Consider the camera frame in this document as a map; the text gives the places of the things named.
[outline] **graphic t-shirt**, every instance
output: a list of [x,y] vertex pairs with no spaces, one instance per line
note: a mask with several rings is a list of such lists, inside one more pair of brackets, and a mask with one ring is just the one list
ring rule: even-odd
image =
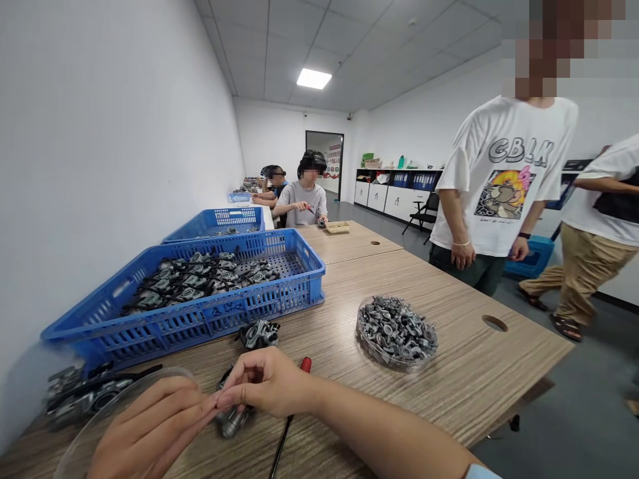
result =
[[[577,105],[566,98],[537,108],[498,96],[466,118],[435,191],[459,191],[476,253],[508,256],[531,204],[560,198],[577,117]],[[442,207],[431,241],[453,246]]]
[[[639,170],[639,134],[611,146],[595,159],[577,178],[615,178],[627,181],[636,177]],[[629,211],[608,211],[597,208],[603,195],[614,195],[617,206],[626,206]],[[617,193],[601,193],[575,188],[572,197],[563,209],[562,220],[578,230],[596,234],[629,246],[639,246],[639,196]]]
[[318,222],[317,216],[328,214],[326,208],[326,192],[321,186],[313,185],[313,188],[307,189],[302,186],[299,181],[289,183],[282,190],[278,206],[297,203],[300,201],[307,202],[312,212],[291,210],[286,214],[286,227],[294,228],[296,225],[310,225]]

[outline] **black chair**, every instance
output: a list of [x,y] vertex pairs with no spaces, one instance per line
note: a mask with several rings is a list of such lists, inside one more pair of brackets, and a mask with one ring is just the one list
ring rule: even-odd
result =
[[[439,207],[439,195],[437,193],[432,192],[429,195],[428,201],[426,201],[426,204],[424,206],[421,205],[423,202],[413,202],[413,203],[417,203],[417,213],[411,214],[411,221],[406,225],[406,228],[404,228],[401,234],[404,234],[406,230],[408,230],[408,227],[411,225],[413,220],[417,220],[419,222],[420,232],[424,230],[424,227],[423,227],[424,223],[434,224],[435,221],[437,221],[437,208]],[[435,210],[435,214],[428,214],[427,211],[429,210]],[[426,228],[426,231],[431,232],[433,231],[433,228]],[[424,244],[428,242],[428,239],[430,237],[431,236],[428,235],[428,238],[426,238],[426,241],[424,241]]]

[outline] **black hair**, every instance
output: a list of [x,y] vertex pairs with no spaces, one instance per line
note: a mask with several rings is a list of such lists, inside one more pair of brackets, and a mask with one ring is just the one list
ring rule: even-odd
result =
[[298,166],[298,178],[304,175],[305,170],[317,170],[319,174],[323,174],[326,171],[324,155],[315,150],[306,150]]

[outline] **red screwdriver handle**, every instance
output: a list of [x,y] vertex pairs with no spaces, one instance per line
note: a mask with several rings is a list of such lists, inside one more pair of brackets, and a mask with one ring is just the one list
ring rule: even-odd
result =
[[311,372],[311,359],[309,357],[305,357],[304,359],[302,359],[302,365],[300,366],[300,369],[305,373]]

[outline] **wooden table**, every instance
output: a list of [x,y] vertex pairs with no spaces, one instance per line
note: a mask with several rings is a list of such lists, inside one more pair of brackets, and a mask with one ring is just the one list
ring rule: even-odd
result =
[[[361,241],[352,231],[351,238]],[[309,233],[318,251],[328,248],[313,236],[316,233]],[[490,432],[572,349],[558,335],[401,249],[376,255],[375,261],[366,256],[328,263],[323,288],[327,298],[323,304],[278,320],[282,324],[280,348],[296,362],[311,357],[312,374],[411,410],[466,446]],[[423,373],[390,371],[359,348],[357,309],[365,297],[374,294],[405,298],[436,322],[439,352]],[[483,317],[501,320],[508,331],[490,328]],[[226,337],[135,369],[156,363],[185,367],[205,391],[212,392],[241,352],[241,346]],[[234,440],[221,439],[209,427],[167,477],[266,476],[284,423],[257,414]],[[36,421],[0,460],[0,478],[51,477],[75,433],[69,428],[51,434]],[[300,416],[289,431],[278,474],[282,478],[360,477],[371,472],[324,425]]]
[[327,265],[403,249],[359,223],[347,223],[351,226],[350,232],[340,234],[330,234],[315,225],[298,229]]

